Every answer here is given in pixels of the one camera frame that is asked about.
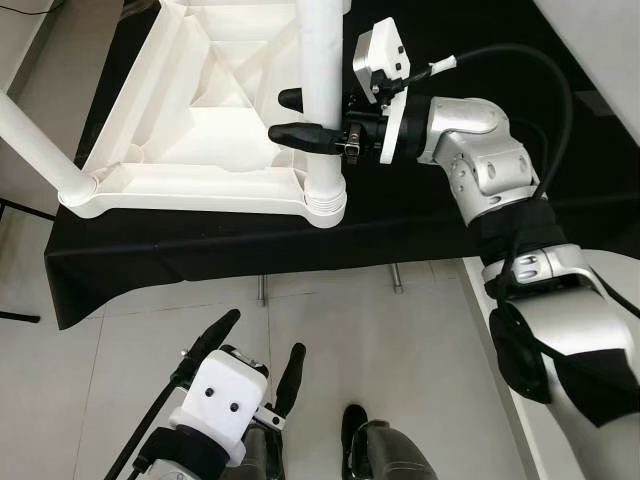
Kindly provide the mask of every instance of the black tablecloth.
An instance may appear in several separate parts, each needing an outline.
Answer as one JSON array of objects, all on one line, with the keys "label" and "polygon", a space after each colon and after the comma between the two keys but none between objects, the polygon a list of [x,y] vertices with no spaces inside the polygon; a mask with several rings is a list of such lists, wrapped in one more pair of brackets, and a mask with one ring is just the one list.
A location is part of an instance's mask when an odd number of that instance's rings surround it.
[{"label": "black tablecloth", "polygon": [[[82,165],[144,41],[156,10],[122,21],[113,39],[78,149]],[[531,1],[354,0],[345,17],[344,83],[356,85],[358,35],[393,16],[414,68],[496,41],[544,50],[574,92],[594,87]],[[559,102],[553,80],[521,58],[469,64],[415,87],[429,95],[490,99],[511,118],[541,126],[553,144]],[[571,143],[552,203],[570,241],[640,258],[640,162],[613,116],[575,98]],[[539,137],[512,124],[534,162]],[[181,280],[338,269],[474,255],[445,175],[428,166],[345,167],[348,206],[329,230],[294,216],[112,210],[83,220],[61,207],[45,252],[60,328],[70,327],[129,290]]]}]

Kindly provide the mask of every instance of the white pipe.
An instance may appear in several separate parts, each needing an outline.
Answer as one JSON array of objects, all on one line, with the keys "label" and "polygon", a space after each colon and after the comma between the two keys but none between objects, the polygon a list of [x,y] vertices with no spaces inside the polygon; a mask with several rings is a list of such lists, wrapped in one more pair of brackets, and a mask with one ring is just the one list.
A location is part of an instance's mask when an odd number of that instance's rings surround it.
[{"label": "white pipe", "polygon": [[[344,0],[298,0],[300,67],[305,118],[327,128],[342,122],[342,15]],[[318,213],[335,213],[346,201],[337,155],[307,155],[305,198]]]},{"label": "white pipe", "polygon": [[96,188],[96,180],[71,160],[0,90],[0,137],[58,190],[62,200],[80,203]]}]

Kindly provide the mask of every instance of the table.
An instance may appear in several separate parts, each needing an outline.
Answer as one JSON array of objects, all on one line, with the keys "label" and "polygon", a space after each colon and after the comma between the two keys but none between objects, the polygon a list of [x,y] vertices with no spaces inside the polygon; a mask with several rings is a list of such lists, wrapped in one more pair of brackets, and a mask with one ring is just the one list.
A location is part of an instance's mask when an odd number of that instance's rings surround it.
[{"label": "table", "polygon": [[[122,21],[95,94],[76,163],[82,165],[117,97],[156,11]],[[354,0],[345,16],[344,85],[354,87],[351,58],[360,33],[393,16],[414,68],[496,41],[534,45],[565,70],[574,92],[594,87],[532,1],[413,2]],[[416,86],[429,95],[483,97],[512,119],[556,128],[557,102],[546,72],[527,60],[500,58]],[[574,98],[572,140],[550,197],[567,238],[586,248],[640,258],[639,150],[612,115]],[[525,123],[512,134],[534,163],[539,137]],[[127,291],[183,280],[324,270],[473,256],[476,252],[437,167],[343,168],[349,197],[342,223],[320,230],[293,216],[112,210],[84,220],[61,207],[45,264],[61,329]],[[372,195],[372,192],[384,195]]]}]

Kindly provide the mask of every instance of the tiled floor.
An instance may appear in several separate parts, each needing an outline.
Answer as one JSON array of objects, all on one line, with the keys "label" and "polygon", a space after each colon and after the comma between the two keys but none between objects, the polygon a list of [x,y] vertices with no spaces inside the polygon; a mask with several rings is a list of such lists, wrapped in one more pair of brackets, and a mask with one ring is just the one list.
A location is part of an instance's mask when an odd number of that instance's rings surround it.
[{"label": "tiled floor", "polygon": [[[8,212],[0,226],[0,307],[42,315],[0,319],[0,478],[102,478],[179,360],[228,308],[242,319],[229,342],[271,366],[307,345],[286,430],[289,478],[338,478],[340,417],[349,402],[410,436],[446,479],[520,480],[501,408],[456,262],[182,283],[130,292],[59,332],[44,276],[50,225]],[[164,424],[176,394],[158,417]]]}]

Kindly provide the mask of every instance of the black cloth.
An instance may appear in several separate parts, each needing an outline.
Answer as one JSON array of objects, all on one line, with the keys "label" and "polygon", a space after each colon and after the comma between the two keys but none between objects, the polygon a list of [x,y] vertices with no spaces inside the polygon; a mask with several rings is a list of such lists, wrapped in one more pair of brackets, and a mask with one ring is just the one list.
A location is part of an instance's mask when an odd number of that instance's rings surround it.
[{"label": "black cloth", "polygon": [[[78,165],[86,160],[155,15],[152,9],[118,25]],[[351,59],[358,35],[388,16],[395,18],[415,70],[451,53],[516,41],[551,55],[574,92],[595,88],[531,0],[353,0],[345,16],[345,89],[357,83]],[[554,85],[531,61],[500,57],[411,88],[492,100],[510,118],[535,122],[553,145],[560,105]],[[571,142],[549,192],[559,223],[571,242],[640,258],[638,147],[617,118],[594,115],[577,97],[574,104]],[[512,134],[537,162],[536,133],[514,121]],[[83,220],[61,207],[45,252],[60,328],[117,295],[150,285],[477,253],[439,168],[345,166],[343,171],[347,209],[340,225],[329,230],[284,215],[123,209]]]}]

